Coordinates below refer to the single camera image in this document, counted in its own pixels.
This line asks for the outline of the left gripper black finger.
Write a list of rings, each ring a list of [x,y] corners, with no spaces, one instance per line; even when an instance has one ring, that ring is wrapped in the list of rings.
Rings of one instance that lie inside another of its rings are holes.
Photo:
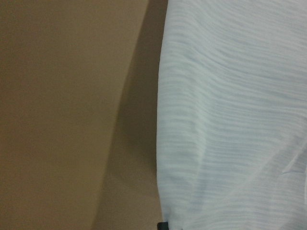
[[[157,230],[169,230],[168,222],[157,223]]]

